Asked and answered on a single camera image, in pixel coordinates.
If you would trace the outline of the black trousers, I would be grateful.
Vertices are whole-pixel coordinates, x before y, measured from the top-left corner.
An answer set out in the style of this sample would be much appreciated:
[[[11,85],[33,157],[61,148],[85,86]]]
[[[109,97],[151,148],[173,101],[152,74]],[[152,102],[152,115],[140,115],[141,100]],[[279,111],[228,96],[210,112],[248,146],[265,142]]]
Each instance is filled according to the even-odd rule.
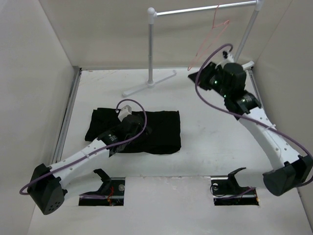
[[[147,135],[141,135],[122,153],[149,153],[154,155],[173,154],[181,148],[179,111],[146,112]],[[119,124],[115,109],[93,110],[85,141],[93,141],[102,132]]]

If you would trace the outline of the pink clothes hanger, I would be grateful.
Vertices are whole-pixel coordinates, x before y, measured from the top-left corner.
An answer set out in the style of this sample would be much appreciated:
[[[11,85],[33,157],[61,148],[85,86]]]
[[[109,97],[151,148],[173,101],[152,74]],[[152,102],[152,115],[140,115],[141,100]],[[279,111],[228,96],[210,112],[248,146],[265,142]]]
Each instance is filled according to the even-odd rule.
[[[188,71],[190,71],[196,65],[196,63],[208,53],[209,49],[219,40],[230,24],[229,19],[226,19],[223,22],[216,22],[216,15],[220,6],[221,4],[218,4],[214,11],[211,29],[199,46],[194,58],[190,61],[187,67]]]

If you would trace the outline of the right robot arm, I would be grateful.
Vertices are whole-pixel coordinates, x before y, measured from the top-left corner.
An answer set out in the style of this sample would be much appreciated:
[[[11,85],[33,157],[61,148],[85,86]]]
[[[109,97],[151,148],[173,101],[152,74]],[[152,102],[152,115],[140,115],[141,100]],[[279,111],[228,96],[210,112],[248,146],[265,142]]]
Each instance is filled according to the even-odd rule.
[[[301,156],[267,117],[260,101],[245,89],[246,72],[237,63],[224,66],[210,62],[204,69],[188,75],[195,88],[214,90],[224,99],[226,109],[255,138],[268,157],[272,170],[263,173],[267,190],[275,196],[309,184],[307,177],[313,167],[313,158]]]

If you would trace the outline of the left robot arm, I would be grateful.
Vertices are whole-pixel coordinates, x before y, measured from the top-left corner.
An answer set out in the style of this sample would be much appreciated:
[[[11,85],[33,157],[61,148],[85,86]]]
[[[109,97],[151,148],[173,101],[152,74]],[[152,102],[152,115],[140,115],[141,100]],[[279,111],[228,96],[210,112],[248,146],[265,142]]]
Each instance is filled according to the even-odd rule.
[[[73,196],[107,199],[114,193],[103,161],[146,136],[147,117],[128,114],[120,123],[96,137],[85,148],[58,163],[40,164],[32,174],[27,193],[44,215],[55,212]]]

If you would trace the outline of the white clothes rack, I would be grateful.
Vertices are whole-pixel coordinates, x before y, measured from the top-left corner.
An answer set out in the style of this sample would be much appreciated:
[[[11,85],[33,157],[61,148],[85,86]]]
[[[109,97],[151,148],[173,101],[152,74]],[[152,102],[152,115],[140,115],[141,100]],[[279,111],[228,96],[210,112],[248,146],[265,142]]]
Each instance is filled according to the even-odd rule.
[[[227,37],[234,36],[234,39],[231,40],[233,44],[231,53],[234,59],[238,60],[264,1],[226,2],[215,0],[213,5],[209,6],[167,11],[157,11],[153,7],[149,7],[146,13],[148,26],[147,77],[142,83],[123,91],[122,96],[130,97],[145,89],[154,88],[175,77],[178,67],[187,69],[211,29],[214,11],[218,4],[221,6],[217,11],[216,22],[229,19],[230,24],[208,53],[214,50],[213,47],[225,43]],[[236,29],[239,30],[238,36],[235,36]]]

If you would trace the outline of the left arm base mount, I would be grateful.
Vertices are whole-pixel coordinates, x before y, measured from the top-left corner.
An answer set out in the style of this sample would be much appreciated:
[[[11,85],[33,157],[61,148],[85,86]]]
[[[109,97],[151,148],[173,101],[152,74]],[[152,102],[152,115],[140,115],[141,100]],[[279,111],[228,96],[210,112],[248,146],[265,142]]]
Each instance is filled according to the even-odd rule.
[[[86,192],[79,197],[78,206],[124,206],[125,178],[112,178],[99,190]]]

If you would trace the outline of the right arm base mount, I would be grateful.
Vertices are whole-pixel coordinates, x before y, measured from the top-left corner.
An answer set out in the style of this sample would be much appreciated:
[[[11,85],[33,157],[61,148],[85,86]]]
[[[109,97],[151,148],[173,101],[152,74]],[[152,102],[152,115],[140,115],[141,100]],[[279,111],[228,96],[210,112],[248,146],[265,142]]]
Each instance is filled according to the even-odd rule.
[[[241,167],[227,175],[210,177],[210,192],[215,206],[259,206],[256,187],[242,187],[235,178],[244,169]]]

